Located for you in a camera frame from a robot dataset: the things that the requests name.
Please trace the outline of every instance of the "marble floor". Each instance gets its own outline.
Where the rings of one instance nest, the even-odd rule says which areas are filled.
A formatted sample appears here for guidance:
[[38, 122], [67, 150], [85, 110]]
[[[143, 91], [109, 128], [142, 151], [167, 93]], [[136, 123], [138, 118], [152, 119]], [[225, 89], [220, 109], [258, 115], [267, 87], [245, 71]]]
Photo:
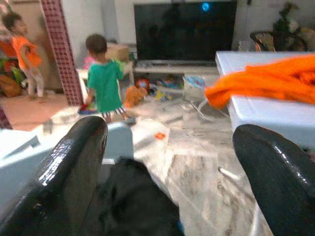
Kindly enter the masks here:
[[[207, 106], [204, 113], [211, 121], [204, 121], [182, 98], [166, 102], [149, 98], [128, 112], [137, 116], [132, 128], [134, 156], [159, 178], [179, 205], [187, 236], [272, 235], [261, 213], [260, 224], [252, 231], [255, 200], [234, 154], [227, 112]], [[66, 108], [33, 132], [42, 143], [57, 142], [78, 119], [77, 107]], [[141, 130], [152, 137], [157, 132], [166, 137], [148, 139], [142, 137]], [[219, 173], [218, 167], [243, 178], [233, 182]]]

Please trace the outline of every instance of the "orange shirt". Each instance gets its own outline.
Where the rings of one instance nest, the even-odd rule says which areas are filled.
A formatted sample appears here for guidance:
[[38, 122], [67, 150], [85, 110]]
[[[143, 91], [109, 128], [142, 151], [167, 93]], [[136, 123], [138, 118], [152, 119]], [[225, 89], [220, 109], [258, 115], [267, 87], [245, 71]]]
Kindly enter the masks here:
[[16, 55], [19, 60], [19, 66], [21, 69], [29, 69], [25, 62], [23, 61], [21, 55], [21, 49], [26, 46], [28, 48], [26, 52], [26, 57], [30, 61], [33, 66], [39, 66], [41, 64], [41, 58], [36, 52], [37, 46], [32, 44], [26, 37], [24, 36], [14, 36], [12, 37], [12, 45], [16, 52]]

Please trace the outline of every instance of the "white table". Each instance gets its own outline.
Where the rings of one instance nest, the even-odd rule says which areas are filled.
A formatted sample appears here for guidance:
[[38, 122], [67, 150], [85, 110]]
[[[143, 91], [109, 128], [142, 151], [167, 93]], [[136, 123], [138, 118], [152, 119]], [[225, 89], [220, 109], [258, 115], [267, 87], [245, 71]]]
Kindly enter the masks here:
[[[85, 101], [88, 97], [88, 91], [85, 84], [86, 84], [86, 81], [88, 80], [89, 70], [78, 68], [77, 72], [80, 79], [80, 86], [81, 86], [83, 101]], [[133, 63], [131, 61], [128, 63], [124, 63], [124, 75], [129, 75], [130, 84], [134, 85]]]
[[36, 135], [27, 131], [0, 129], [0, 162], [29, 147], [39, 145]]
[[[221, 75], [244, 70], [249, 64], [268, 63], [304, 53], [217, 52]], [[268, 98], [232, 96], [228, 110], [235, 130], [242, 124], [255, 124], [282, 134], [303, 148], [315, 149], [315, 106]]]

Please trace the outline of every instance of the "boy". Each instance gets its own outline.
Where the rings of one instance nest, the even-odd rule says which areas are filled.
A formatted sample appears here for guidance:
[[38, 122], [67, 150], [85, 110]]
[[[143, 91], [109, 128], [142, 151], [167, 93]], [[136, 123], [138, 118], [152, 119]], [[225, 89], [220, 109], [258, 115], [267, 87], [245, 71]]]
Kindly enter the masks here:
[[106, 115], [104, 118], [107, 123], [111, 122], [111, 112], [120, 114], [127, 120], [129, 117], [120, 98], [118, 83], [118, 79], [124, 75], [118, 63], [106, 59], [106, 39], [99, 34], [92, 34], [86, 40], [86, 47], [96, 61], [89, 70], [89, 96], [86, 104], [90, 104], [95, 96], [97, 109], [103, 117]]
[[37, 86], [37, 96], [39, 102], [46, 102], [44, 98], [44, 79], [38, 69], [41, 58], [36, 53], [37, 46], [32, 44], [27, 38], [27, 27], [22, 17], [14, 12], [10, 12], [2, 17], [4, 26], [13, 34], [12, 45], [16, 52], [19, 66], [28, 78], [28, 98], [35, 100], [35, 87]]

